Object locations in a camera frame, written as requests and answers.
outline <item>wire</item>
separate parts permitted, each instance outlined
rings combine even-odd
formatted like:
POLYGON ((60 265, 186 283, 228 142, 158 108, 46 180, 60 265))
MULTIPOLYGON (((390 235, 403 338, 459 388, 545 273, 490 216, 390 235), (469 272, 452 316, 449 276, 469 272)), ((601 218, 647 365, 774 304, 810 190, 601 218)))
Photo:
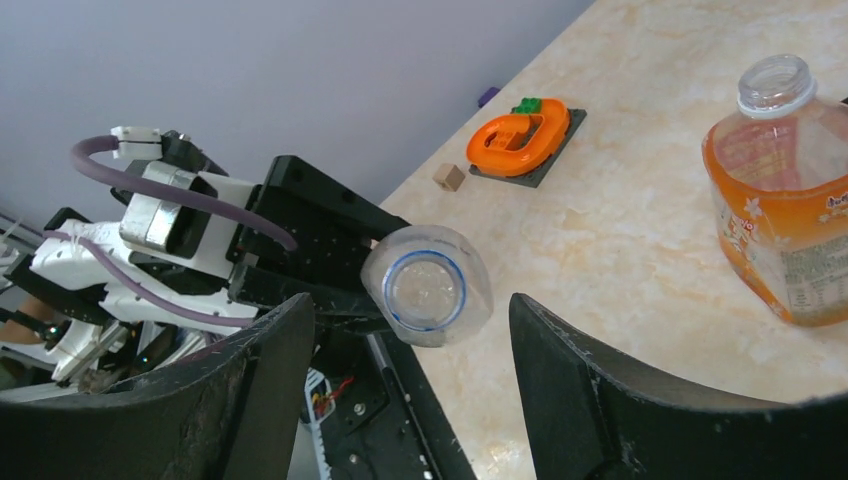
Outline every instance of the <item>wire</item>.
POLYGON ((150 290, 141 286, 141 284, 137 283, 135 280, 130 278, 129 275, 124 273, 123 270, 118 268, 117 265, 109 258, 109 255, 104 253, 99 245, 92 242, 88 238, 85 237, 71 237, 71 235, 64 232, 57 232, 55 230, 47 230, 44 232, 44 236, 47 238, 58 238, 59 240, 68 240, 76 241, 83 248, 88 250, 91 255, 94 256, 94 259, 97 260, 103 268, 106 269, 107 272, 112 274, 119 282, 121 282, 125 287, 127 287, 130 291, 138 295, 139 297, 147 300, 148 302, 156 305, 157 307, 165 310, 166 312, 173 313, 174 315, 187 318, 189 320, 194 320, 196 322, 207 323, 210 325, 218 325, 222 327, 238 327, 244 328, 253 323, 253 318, 240 318, 240 317, 221 317, 218 315, 209 315, 207 313, 197 312, 195 310, 189 310, 188 308, 181 307, 171 301, 168 301, 150 290))
POLYGON ((315 407, 315 412, 318 415, 324 415, 324 409, 327 408, 327 405, 329 405, 329 403, 331 401, 339 398, 339 395, 341 395, 342 392, 344 392, 344 390, 348 387, 348 385, 353 383, 353 380, 354 380, 354 377, 346 378, 341 383, 341 385, 339 385, 339 387, 337 389, 333 390, 329 394, 319 395, 319 394, 316 393, 316 394, 312 395, 312 405, 315 407))
POLYGON ((199 192, 183 190, 146 178, 136 177, 121 170, 101 165, 91 159, 91 155, 95 153, 117 149, 118 138, 112 135, 101 135, 82 140, 71 149, 74 168, 96 182, 104 183, 119 190, 147 195, 218 215, 267 235, 279 242, 288 251, 297 249, 297 241, 289 232, 256 213, 199 192))

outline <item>orange juice bottle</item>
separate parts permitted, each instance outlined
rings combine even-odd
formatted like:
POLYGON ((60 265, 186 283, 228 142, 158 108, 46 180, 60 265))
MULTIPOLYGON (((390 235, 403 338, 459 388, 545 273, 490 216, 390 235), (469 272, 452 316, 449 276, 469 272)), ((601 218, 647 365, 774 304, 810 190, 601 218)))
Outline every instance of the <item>orange juice bottle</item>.
POLYGON ((783 320, 848 320, 848 107, 793 55, 749 68, 737 106, 702 145, 722 251, 783 320))

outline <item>bottle neck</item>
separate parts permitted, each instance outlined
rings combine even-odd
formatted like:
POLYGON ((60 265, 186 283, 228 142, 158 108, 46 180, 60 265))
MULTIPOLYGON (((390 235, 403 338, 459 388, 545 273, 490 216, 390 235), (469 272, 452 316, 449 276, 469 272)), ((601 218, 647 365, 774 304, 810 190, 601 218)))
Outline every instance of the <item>bottle neck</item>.
POLYGON ((383 279, 389 312, 416 332, 443 330, 465 306, 467 285, 459 266, 434 250, 415 250, 399 258, 383 279))
POLYGON ((779 118, 809 103, 816 89, 806 62, 794 55, 775 55, 755 63, 742 75, 737 105, 751 118, 779 118))

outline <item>marble countertop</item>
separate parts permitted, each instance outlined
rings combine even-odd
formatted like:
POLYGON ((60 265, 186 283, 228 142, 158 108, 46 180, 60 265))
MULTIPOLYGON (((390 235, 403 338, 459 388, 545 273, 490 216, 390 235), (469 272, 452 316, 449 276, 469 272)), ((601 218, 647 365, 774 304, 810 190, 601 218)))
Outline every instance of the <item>marble countertop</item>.
POLYGON ((524 292, 567 321, 672 374, 776 401, 848 390, 848 323, 781 323, 728 266, 700 144, 735 108, 755 61, 804 58, 821 95, 848 96, 848 2, 598 0, 391 195, 415 224, 463 233, 485 261, 495 314, 443 349, 417 349, 481 479, 535 478, 507 305, 524 292), (589 116, 538 189, 468 176, 465 146, 521 97, 589 116))

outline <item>purple tube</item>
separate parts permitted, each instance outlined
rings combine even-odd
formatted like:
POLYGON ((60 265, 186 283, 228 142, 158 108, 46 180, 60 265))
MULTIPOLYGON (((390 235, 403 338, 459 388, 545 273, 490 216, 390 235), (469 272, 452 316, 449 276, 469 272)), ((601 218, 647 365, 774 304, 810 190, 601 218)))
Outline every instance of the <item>purple tube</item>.
MULTIPOLYGON (((60 240, 71 240, 71 236, 64 232, 57 232, 54 230, 47 230, 44 232, 44 236, 47 238, 58 238, 60 240)), ((106 269, 113 277, 118 279, 121 284, 127 287, 130 291, 138 295, 139 297, 147 300, 148 302, 156 305, 157 307, 165 310, 166 312, 173 313, 174 315, 178 315, 183 318, 187 318, 189 320, 194 320, 196 322, 208 323, 210 325, 218 325, 221 327, 237 327, 244 328, 253 323, 253 318, 241 318, 241 317, 221 317, 218 315, 209 315, 206 313, 196 312, 194 310, 189 310, 188 308, 181 307, 176 303, 165 300, 164 298, 156 295, 150 290, 142 287, 140 284, 136 283, 129 275, 124 273, 123 270, 118 268, 112 259, 109 258, 109 255, 103 252, 99 245, 92 242, 91 240, 85 237, 77 237, 77 242, 82 245, 83 248, 91 252, 94 258, 100 262, 100 265, 103 265, 103 268, 106 269)))
POLYGON ((477 100, 477 108, 483 108, 483 106, 489 103, 489 100, 495 98, 495 95, 500 93, 500 91, 500 88, 490 87, 488 90, 486 90, 486 93, 484 93, 483 96, 477 100))
POLYGON ((182 190, 164 183, 136 177, 129 173, 109 168, 91 159, 91 155, 109 152, 118 148, 118 138, 112 135, 87 138, 71 149, 74 168, 86 177, 100 183, 148 197, 174 202, 188 208, 228 218, 267 235, 279 242, 288 251, 297 249, 297 241, 279 225, 241 207, 222 202, 202 193, 182 190))

